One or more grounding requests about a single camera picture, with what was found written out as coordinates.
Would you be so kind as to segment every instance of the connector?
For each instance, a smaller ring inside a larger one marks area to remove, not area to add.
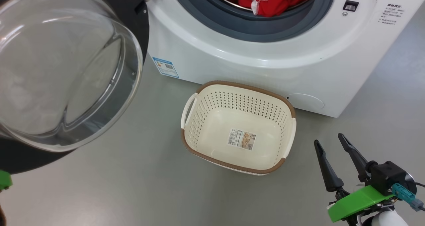
[[[397,198],[407,202],[410,205],[410,207],[412,207],[416,212],[420,211],[420,207],[424,206],[424,203],[421,200],[416,199],[415,194],[413,194],[412,192],[407,190],[405,187],[403,187],[399,183],[393,184],[393,186],[391,188],[391,192]]]

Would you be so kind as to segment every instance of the wire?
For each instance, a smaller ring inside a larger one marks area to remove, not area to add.
[[[6,226],[6,217],[4,216],[1,206],[0,206],[0,226]]]
[[[415,182],[415,184],[425,188],[425,184],[421,184],[421,183],[418,183],[418,182]]]
[[[363,226],[363,223],[362,223],[362,216],[363,215],[365,215],[365,214],[364,213],[357,214],[357,225],[358,226]]]

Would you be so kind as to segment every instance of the sticker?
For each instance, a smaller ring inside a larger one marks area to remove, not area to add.
[[[378,23],[394,26],[403,17],[405,10],[402,5],[389,3],[378,19]]]
[[[152,59],[158,67],[159,73],[162,75],[179,78],[179,75],[177,74],[176,69],[174,68],[174,65],[171,61],[166,61],[156,57],[153,57]]]
[[[255,137],[256,135],[253,133],[232,128],[229,133],[227,144],[247,150],[252,150],[254,147]]]

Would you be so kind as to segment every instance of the white basket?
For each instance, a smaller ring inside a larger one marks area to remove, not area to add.
[[[284,163],[296,125],[295,110],[284,97],[223,81],[201,86],[187,101],[181,122],[183,142],[191,153],[256,175]]]

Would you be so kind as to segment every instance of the green plastic part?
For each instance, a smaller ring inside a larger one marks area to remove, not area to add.
[[[349,196],[338,200],[331,208],[329,208],[328,214],[331,217],[332,222],[335,223],[393,196],[393,194],[383,196],[374,187],[368,185],[355,191]]]
[[[12,186],[12,177],[10,177],[9,173],[0,170],[0,190],[10,186]]]

